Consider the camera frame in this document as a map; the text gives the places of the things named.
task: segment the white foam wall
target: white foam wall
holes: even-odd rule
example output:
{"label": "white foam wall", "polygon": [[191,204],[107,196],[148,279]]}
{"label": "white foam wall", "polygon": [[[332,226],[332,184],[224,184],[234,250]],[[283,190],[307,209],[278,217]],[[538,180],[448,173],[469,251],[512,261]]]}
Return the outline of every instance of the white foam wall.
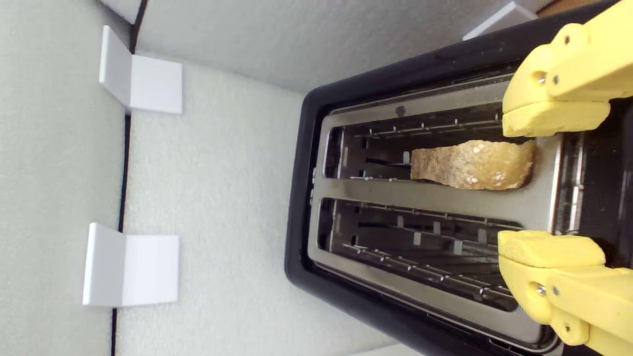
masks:
{"label": "white foam wall", "polygon": [[82,303],[88,224],[118,222],[123,107],[97,81],[95,1],[0,1],[0,354],[109,355]]}
{"label": "white foam wall", "polygon": [[509,2],[151,0],[139,48],[308,92],[460,42]]}
{"label": "white foam wall", "polygon": [[121,308],[117,355],[328,356],[392,343],[284,274],[303,95],[188,61],[184,93],[182,116],[132,115],[125,216],[127,233],[180,235],[180,300]]}
{"label": "white foam wall", "polygon": [[136,21],[136,15],[141,7],[141,0],[101,0],[101,2],[108,5],[129,23]]}

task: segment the bread slice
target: bread slice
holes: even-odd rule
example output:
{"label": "bread slice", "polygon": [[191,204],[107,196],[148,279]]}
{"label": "bread slice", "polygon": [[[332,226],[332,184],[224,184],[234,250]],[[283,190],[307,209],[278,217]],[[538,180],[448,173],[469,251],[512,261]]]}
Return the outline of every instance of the bread slice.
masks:
{"label": "bread slice", "polygon": [[428,179],[460,189],[513,189],[526,183],[536,142],[472,140],[438,148],[414,149],[411,179]]}

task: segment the black edge strip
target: black edge strip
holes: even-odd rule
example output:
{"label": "black edge strip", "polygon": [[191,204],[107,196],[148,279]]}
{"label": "black edge strip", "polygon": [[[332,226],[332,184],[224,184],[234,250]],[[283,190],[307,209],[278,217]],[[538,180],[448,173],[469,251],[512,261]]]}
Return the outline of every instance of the black edge strip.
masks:
{"label": "black edge strip", "polygon": [[622,175],[622,192],[618,212],[617,248],[622,254],[625,267],[633,268],[633,107],[629,108],[622,127],[624,139],[624,174]]}
{"label": "black edge strip", "polygon": [[[139,38],[139,31],[141,29],[141,23],[143,22],[143,16],[145,15],[145,9],[147,8],[147,0],[141,0],[139,6],[139,12],[136,14],[136,19],[132,25],[130,32],[130,52],[134,54],[136,52],[136,42]],[[123,144],[123,177],[121,182],[121,200],[119,205],[119,232],[123,232],[123,223],[125,218],[125,197],[127,195],[127,172],[128,162],[130,160],[130,131],[132,128],[132,116],[128,113],[125,114],[125,142]],[[116,355],[116,308],[112,309],[112,329],[110,333],[110,355]]]}

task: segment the toaster housing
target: toaster housing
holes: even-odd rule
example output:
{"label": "toaster housing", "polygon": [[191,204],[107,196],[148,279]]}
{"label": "toaster housing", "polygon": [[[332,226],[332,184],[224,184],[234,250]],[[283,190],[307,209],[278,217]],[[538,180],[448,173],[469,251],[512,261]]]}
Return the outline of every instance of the toaster housing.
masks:
{"label": "toaster housing", "polygon": [[[627,242],[595,211],[605,182],[595,180],[601,160],[588,157],[617,129],[537,138],[534,172],[521,189],[460,190],[409,174],[413,149],[526,140],[501,134],[512,73],[563,24],[607,7],[535,20],[310,92],[292,180],[288,278],[429,355],[594,354],[563,347],[518,306],[498,270],[496,234],[603,234],[611,261],[629,263],[618,249]],[[614,117],[618,105],[629,102],[614,103]]]}

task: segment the toaster slot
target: toaster slot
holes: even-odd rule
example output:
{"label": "toaster slot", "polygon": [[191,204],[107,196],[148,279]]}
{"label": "toaster slot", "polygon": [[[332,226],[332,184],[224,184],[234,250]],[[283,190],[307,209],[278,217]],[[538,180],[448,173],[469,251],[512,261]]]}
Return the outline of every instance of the toaster slot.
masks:
{"label": "toaster slot", "polygon": [[501,133],[501,103],[334,127],[323,174],[338,179],[410,179],[411,152],[469,140],[522,143]]}
{"label": "toaster slot", "polygon": [[[499,273],[497,232],[516,222],[325,198],[334,219],[321,245],[413,281],[512,311],[517,302]],[[321,214],[327,226],[330,214]]]}

